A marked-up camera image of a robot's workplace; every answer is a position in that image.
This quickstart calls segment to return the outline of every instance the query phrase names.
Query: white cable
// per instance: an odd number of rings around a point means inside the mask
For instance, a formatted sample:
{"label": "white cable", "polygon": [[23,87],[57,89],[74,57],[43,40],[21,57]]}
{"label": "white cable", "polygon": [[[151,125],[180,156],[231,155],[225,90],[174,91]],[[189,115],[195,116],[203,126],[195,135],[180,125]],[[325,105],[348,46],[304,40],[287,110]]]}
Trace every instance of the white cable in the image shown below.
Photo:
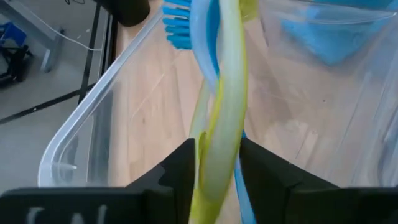
{"label": "white cable", "polygon": [[17,2],[18,4],[20,4],[20,5],[21,5],[22,7],[24,7],[26,10],[28,10],[34,17],[36,17],[36,19],[38,19],[38,20],[39,20],[40,22],[42,22],[45,26],[47,26],[50,30],[52,30],[54,33],[60,35],[61,37],[63,37],[63,38],[65,38],[65,39],[69,40],[70,42],[73,42],[73,43],[75,43],[75,44],[78,44],[78,45],[84,47],[84,48],[87,49],[87,50],[102,51],[102,49],[92,49],[91,47],[88,47],[88,46],[86,46],[86,45],[80,43],[80,42],[77,41],[77,40],[73,40],[72,38],[67,37],[67,36],[61,34],[59,31],[55,30],[53,27],[51,27],[51,26],[48,25],[45,21],[43,21],[38,15],[36,15],[34,12],[32,12],[32,11],[31,11],[27,6],[25,6],[23,3],[19,2],[19,1],[14,1],[14,2]]}

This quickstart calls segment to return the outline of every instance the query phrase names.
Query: metal table leg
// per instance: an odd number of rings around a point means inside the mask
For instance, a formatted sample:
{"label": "metal table leg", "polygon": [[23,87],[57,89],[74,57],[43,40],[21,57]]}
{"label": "metal table leg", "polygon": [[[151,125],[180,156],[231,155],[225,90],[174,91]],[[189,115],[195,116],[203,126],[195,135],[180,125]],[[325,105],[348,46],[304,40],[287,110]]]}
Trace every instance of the metal table leg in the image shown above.
{"label": "metal table leg", "polygon": [[62,37],[56,35],[54,38],[49,37],[45,32],[40,30],[31,20],[28,20],[17,9],[12,7],[5,0],[0,0],[0,14],[5,15],[16,26],[21,28],[28,36],[39,41],[47,50],[44,55],[43,63],[41,66],[42,71],[49,72],[55,63],[59,48],[61,47]]}

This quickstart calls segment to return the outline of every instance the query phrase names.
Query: wooden floor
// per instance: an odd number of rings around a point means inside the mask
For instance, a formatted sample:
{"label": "wooden floor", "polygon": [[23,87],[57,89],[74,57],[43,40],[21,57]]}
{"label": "wooden floor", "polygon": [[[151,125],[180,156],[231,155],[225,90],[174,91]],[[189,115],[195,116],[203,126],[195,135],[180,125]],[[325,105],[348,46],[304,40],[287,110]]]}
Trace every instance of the wooden floor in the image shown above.
{"label": "wooden floor", "polygon": [[[150,0],[150,3],[149,17],[161,1]],[[119,28],[119,53],[143,24]],[[355,151],[355,147],[336,156],[334,149],[341,146],[345,129],[361,130],[370,125],[360,119],[354,123],[349,121],[361,94],[360,69],[346,68],[341,72],[295,60],[271,60],[260,21],[246,23],[245,29],[249,93],[244,128],[248,137],[299,167],[320,177],[329,175],[337,184],[348,185],[354,174],[352,161],[357,161],[361,152]],[[348,70],[353,75],[335,75]],[[136,180],[186,140],[201,80],[192,52],[175,50],[166,41],[163,25],[157,24],[123,65],[113,88],[109,162],[109,181],[113,186]],[[341,97],[346,89],[350,89],[351,94]],[[377,100],[379,89],[369,91]],[[370,120],[374,112],[372,106],[369,106],[372,111],[363,118]],[[353,141],[358,141],[361,134],[361,131],[354,134]],[[338,169],[330,171],[333,164]],[[234,184],[227,201],[220,222],[239,223]]]}

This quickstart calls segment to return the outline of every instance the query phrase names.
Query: blue sponge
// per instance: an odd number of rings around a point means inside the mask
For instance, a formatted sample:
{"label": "blue sponge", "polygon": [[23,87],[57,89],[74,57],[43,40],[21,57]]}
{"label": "blue sponge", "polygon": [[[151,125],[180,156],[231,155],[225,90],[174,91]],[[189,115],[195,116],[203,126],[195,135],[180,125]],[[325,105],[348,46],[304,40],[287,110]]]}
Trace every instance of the blue sponge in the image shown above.
{"label": "blue sponge", "polygon": [[[397,9],[398,0],[386,2],[386,0],[332,0],[333,3],[349,4],[359,7],[371,7],[373,9]],[[336,18],[340,15],[333,15],[324,7],[309,7],[303,12],[306,18]],[[282,21],[282,27],[296,38],[305,48],[309,49],[321,61],[327,65],[336,65],[345,58],[359,50],[367,40],[379,32],[388,19],[377,22],[367,22],[360,24],[317,24],[311,22]]]}

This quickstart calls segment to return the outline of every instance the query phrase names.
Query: clear plastic bin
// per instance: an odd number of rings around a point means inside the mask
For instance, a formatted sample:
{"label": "clear plastic bin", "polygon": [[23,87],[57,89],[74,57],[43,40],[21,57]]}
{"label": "clear plastic bin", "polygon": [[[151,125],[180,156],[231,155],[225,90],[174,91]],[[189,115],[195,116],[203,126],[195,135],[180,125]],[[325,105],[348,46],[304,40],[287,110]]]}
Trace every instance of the clear plastic bin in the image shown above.
{"label": "clear plastic bin", "polygon": [[[397,185],[396,13],[276,0],[260,0],[260,10],[261,18],[245,23],[248,138],[340,186]],[[52,139],[39,186],[127,185],[187,138],[202,77],[192,52],[166,41],[162,16],[145,25]],[[338,59],[320,56],[286,21],[330,35],[355,32],[356,48]]]}

